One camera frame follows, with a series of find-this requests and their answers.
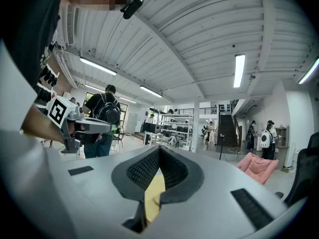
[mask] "black backpack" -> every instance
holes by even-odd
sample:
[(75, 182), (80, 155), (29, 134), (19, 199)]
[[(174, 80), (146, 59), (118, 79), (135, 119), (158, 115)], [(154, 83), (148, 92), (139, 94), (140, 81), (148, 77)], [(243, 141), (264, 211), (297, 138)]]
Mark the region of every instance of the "black backpack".
[(107, 102), (106, 101), (106, 95), (101, 95), (101, 99), (96, 104), (96, 106), (102, 102), (104, 105), (102, 105), (97, 111), (95, 111), (95, 108), (92, 110), (93, 112), (93, 118), (106, 121), (112, 125), (119, 125), (120, 124), (120, 117), (121, 117), (121, 110), (116, 106), (119, 102), (114, 99), (113, 102)]

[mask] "chair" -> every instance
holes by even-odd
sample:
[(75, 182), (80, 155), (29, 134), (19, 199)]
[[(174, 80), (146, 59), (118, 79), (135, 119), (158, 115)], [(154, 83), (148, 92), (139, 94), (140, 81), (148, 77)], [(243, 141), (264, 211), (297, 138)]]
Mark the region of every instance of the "chair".
[(113, 140), (115, 140), (115, 141), (118, 141), (118, 143), (121, 141), (121, 144), (122, 144), (122, 148), (123, 148), (123, 142), (122, 142), (122, 140), (123, 140), (123, 138), (124, 138), (124, 135), (125, 135), (125, 133), (123, 132), (123, 133), (119, 133), (119, 136), (113, 136)]
[[(319, 132), (310, 137), (308, 148), (302, 149), (298, 154), (297, 169), (293, 186), (284, 200), (291, 206), (295, 202), (309, 195), (312, 185), (319, 171)], [(282, 192), (276, 192), (279, 198), (283, 197)]]
[(278, 166), (279, 160), (268, 160), (248, 153), (236, 167), (261, 184), (265, 184)]

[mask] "pink chair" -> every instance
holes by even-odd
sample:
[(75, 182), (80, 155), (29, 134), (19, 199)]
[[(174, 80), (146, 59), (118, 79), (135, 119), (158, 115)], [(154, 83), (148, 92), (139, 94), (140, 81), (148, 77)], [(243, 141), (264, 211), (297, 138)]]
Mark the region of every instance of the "pink chair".
[(268, 160), (248, 153), (236, 167), (261, 184), (265, 184), (272, 172), (278, 166), (279, 160)]

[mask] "column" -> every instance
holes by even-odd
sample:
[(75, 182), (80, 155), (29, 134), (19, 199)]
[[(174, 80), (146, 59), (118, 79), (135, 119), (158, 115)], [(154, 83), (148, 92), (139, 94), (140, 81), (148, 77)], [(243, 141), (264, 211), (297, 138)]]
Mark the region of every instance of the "column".
[(191, 151), (196, 152), (198, 141), (198, 125), (199, 125), (199, 100), (194, 102), (194, 119), (193, 119), (193, 135), (191, 141)]

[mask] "black shirt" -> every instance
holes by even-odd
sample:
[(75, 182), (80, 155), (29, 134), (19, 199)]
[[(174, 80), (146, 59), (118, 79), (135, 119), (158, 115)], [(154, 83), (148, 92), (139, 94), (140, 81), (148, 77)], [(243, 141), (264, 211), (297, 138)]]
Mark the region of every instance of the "black shirt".
[[(114, 101), (115, 97), (111, 93), (95, 94), (86, 102), (85, 106), (91, 110), (90, 118), (92, 118), (93, 114), (96, 114), (105, 103)], [(116, 106), (121, 110), (120, 103), (117, 103)]]
[(16, 66), (35, 87), (51, 55), (49, 46), (58, 24), (61, 0), (14, 1), (14, 10), (3, 7), (2, 36)]

